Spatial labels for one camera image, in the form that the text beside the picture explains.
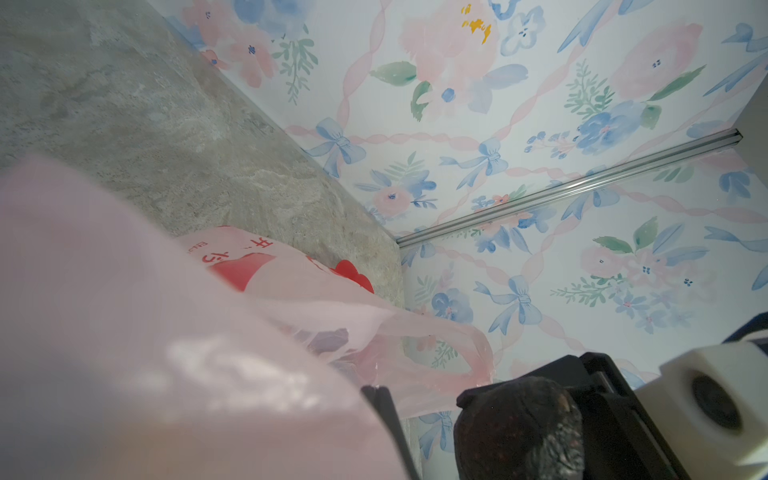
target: plastic bag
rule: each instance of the plastic bag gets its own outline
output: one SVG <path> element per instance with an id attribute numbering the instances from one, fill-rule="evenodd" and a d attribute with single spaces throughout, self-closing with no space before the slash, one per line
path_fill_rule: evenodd
<path id="1" fill-rule="evenodd" d="M 263 318 L 281 301 L 73 171 L 0 177 L 0 238 L 0 477 L 406 477 L 358 389 Z"/>
<path id="2" fill-rule="evenodd" d="M 234 227 L 177 241 L 200 268 L 353 383 L 387 386 L 401 418 L 452 410 L 458 394 L 492 380 L 492 351 L 474 326 L 395 308 L 305 253 Z M 403 338 L 428 335 L 456 349 L 471 371 L 445 372 L 405 356 Z"/>

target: black circular hole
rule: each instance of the black circular hole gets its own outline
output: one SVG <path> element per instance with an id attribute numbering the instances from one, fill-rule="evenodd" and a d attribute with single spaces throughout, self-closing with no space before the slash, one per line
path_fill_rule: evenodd
<path id="1" fill-rule="evenodd" d="M 739 409 L 719 383 L 708 375 L 698 376 L 692 385 L 696 404 L 713 422 L 725 429 L 741 429 Z"/>

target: translucent plastic bag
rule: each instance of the translucent plastic bag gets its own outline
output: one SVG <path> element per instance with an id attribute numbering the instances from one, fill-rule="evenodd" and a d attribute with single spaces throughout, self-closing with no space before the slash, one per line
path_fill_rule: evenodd
<path id="1" fill-rule="evenodd" d="M 387 386 L 402 418 L 454 409 L 459 393 L 492 380 L 492 351 L 474 326 L 395 308 L 306 254 L 234 227 L 177 241 L 201 268 L 353 383 Z M 403 338 L 428 335 L 456 349 L 471 371 L 431 369 L 404 355 Z"/>
<path id="2" fill-rule="evenodd" d="M 0 177 L 0 238 L 0 478 L 406 478 L 355 386 L 73 171 Z"/>

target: floral wallpaper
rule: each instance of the floral wallpaper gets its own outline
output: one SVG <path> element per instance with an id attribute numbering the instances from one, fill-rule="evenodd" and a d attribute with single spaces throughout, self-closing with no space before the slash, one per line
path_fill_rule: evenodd
<path id="1" fill-rule="evenodd" d="M 768 65 L 750 0 L 150 3 L 396 237 L 727 129 Z"/>
<path id="2" fill-rule="evenodd" d="M 637 388 L 768 310 L 768 189 L 725 150 L 402 254 L 407 307 L 485 332 L 499 380 L 590 350 Z M 468 368 L 436 338 L 408 353 Z M 457 478 L 457 415 L 419 418 L 427 479 Z"/>

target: aluminum corner profile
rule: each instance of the aluminum corner profile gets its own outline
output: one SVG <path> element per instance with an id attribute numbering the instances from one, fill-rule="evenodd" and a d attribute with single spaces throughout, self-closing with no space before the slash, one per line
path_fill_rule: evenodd
<path id="1" fill-rule="evenodd" d="M 656 154 L 647 155 L 624 164 L 615 165 L 589 177 L 582 177 L 557 187 L 547 188 L 534 194 L 526 195 L 506 204 L 491 207 L 478 214 L 466 215 L 441 225 L 427 228 L 417 233 L 411 233 L 397 239 L 400 248 L 410 247 L 417 243 L 432 240 L 457 230 L 473 227 L 481 223 L 496 220 L 500 217 L 530 210 L 549 202 L 560 200 L 572 195 L 582 194 L 607 184 L 624 180 L 634 175 L 643 174 L 649 170 L 687 160 L 697 155 L 710 153 L 723 148 L 732 147 L 741 141 L 741 133 L 735 128 L 720 133 L 698 138 L 677 147 L 668 148 Z"/>

